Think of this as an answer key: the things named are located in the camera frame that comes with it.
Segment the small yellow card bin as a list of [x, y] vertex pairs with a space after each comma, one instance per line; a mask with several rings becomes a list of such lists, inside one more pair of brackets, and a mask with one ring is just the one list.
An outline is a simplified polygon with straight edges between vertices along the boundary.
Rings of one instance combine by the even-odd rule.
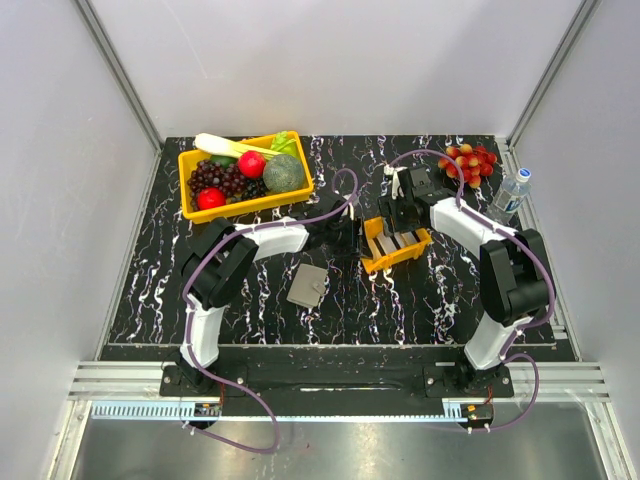
[[368, 257], [361, 258], [361, 263], [368, 274], [381, 270], [388, 270], [392, 266], [401, 262], [417, 260], [424, 253], [426, 247], [432, 243], [431, 236], [426, 229], [422, 228], [416, 231], [411, 231], [416, 232], [420, 237], [420, 242], [417, 245], [399, 250], [390, 255], [381, 255], [374, 243], [374, 238], [378, 234], [384, 232], [383, 219], [381, 217], [376, 217], [366, 220], [363, 227], [368, 243]]

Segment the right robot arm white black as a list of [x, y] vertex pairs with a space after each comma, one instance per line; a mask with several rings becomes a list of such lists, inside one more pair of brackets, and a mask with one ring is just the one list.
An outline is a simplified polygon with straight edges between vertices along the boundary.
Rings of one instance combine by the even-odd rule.
[[479, 262], [483, 317], [464, 347], [455, 375], [469, 396], [491, 382], [489, 370], [506, 359], [524, 329], [549, 320], [555, 287], [539, 232], [517, 231], [472, 209], [453, 191], [438, 188], [426, 169], [387, 166], [390, 192], [378, 200], [387, 236], [428, 228], [450, 237]]

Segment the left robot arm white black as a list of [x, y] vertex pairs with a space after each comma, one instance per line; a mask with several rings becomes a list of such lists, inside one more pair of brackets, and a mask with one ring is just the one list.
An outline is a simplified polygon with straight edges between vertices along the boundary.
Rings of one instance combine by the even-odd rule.
[[182, 383], [193, 394], [213, 390], [219, 334], [228, 304], [244, 286], [252, 265], [265, 258], [327, 246], [335, 257], [366, 252], [364, 221], [349, 200], [331, 193], [292, 216], [259, 224], [217, 218], [195, 241], [184, 262], [182, 297], [187, 320], [180, 354], [188, 364]]

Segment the stack of credit cards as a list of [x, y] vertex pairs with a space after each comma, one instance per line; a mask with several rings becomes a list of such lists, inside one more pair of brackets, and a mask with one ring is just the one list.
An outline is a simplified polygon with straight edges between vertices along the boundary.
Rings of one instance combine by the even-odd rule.
[[420, 237], [416, 232], [394, 233], [387, 236], [384, 232], [374, 238], [374, 243], [381, 255], [390, 255], [399, 250], [417, 245]]

